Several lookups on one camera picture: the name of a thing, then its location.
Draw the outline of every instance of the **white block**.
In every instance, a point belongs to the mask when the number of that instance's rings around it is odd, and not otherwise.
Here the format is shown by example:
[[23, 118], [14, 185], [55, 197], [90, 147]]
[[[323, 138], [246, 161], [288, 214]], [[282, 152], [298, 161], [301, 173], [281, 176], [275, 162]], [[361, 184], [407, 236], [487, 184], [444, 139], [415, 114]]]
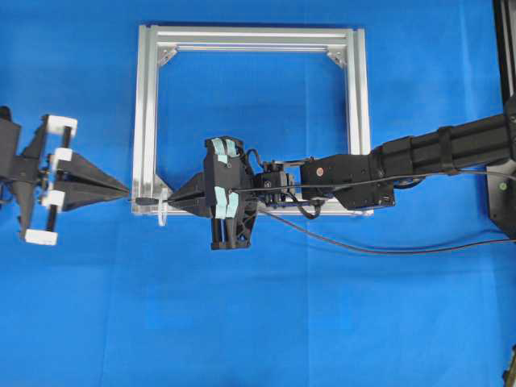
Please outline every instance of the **white block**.
[[58, 212], [61, 212], [65, 203], [65, 192], [51, 189], [47, 196], [41, 200], [41, 205], [49, 208], [50, 206], [57, 206]]
[[29, 228], [25, 233], [25, 242], [43, 244], [46, 246], [56, 246], [57, 233], [45, 230], [33, 230]]
[[72, 161], [73, 150], [70, 148], [57, 148], [52, 155], [52, 172], [57, 169], [59, 160]]
[[49, 115], [47, 119], [47, 132], [53, 135], [65, 133], [65, 127], [72, 128], [72, 137], [77, 133], [77, 120], [70, 117], [60, 117], [59, 115]]

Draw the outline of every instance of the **black strap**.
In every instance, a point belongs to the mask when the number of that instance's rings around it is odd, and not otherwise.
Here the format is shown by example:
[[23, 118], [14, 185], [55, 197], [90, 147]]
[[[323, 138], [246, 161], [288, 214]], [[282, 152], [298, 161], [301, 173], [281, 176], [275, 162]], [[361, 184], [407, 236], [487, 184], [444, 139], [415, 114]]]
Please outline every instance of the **black strap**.
[[455, 164], [453, 164], [452, 139], [450, 129], [453, 127], [440, 127], [437, 130], [439, 143], [441, 145], [441, 168], [448, 175], [456, 175], [459, 173]]

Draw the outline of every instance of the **light blue tape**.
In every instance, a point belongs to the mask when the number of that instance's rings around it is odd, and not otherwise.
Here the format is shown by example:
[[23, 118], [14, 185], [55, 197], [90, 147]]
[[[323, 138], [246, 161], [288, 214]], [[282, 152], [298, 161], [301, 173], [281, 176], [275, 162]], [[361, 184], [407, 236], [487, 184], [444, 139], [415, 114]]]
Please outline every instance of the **light blue tape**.
[[226, 139], [226, 145], [227, 145], [227, 155], [229, 157], [236, 157], [236, 145], [235, 141], [232, 139]]
[[222, 187], [215, 187], [215, 198], [217, 206], [215, 206], [215, 218], [225, 219], [227, 212], [226, 190]]
[[217, 137], [216, 139], [211, 139], [211, 142], [213, 143], [213, 146], [215, 148], [215, 155], [226, 154], [226, 152], [224, 151], [224, 143], [219, 137]]
[[236, 192], [231, 192], [229, 195], [229, 204], [227, 205], [226, 218], [234, 218], [238, 207], [239, 195]]
[[218, 161], [220, 161], [221, 163], [227, 164], [227, 156], [226, 155], [218, 155], [217, 158], [218, 158]]

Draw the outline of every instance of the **black mount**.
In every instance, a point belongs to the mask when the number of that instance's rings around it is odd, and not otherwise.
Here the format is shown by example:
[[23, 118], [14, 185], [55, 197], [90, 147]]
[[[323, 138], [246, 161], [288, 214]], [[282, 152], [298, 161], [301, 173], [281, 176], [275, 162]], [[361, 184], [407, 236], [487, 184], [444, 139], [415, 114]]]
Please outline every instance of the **black mount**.
[[[6, 106], [0, 107], [0, 199], [7, 187], [19, 205], [20, 237], [27, 242], [39, 243], [32, 240], [33, 236], [27, 235], [31, 227], [36, 188], [43, 191], [40, 202], [46, 203], [49, 208], [45, 230], [48, 233], [54, 232], [56, 217], [60, 211], [125, 198], [129, 194], [127, 187], [70, 149], [73, 137], [70, 126], [60, 128], [62, 140], [58, 150], [65, 157], [49, 155], [48, 166], [40, 167], [51, 126], [50, 120], [54, 118], [55, 116], [45, 115], [30, 144], [20, 155], [16, 155], [21, 127], [12, 122], [10, 110]], [[44, 240], [40, 242], [54, 244]]]

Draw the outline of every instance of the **small cylinder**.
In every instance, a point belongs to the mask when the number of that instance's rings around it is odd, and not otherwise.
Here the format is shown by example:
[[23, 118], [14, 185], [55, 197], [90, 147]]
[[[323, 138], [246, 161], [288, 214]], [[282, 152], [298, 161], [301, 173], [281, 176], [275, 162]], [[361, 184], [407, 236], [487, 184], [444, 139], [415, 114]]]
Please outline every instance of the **small cylinder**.
[[57, 206], [50, 206], [47, 218], [47, 231], [54, 232], [56, 229]]

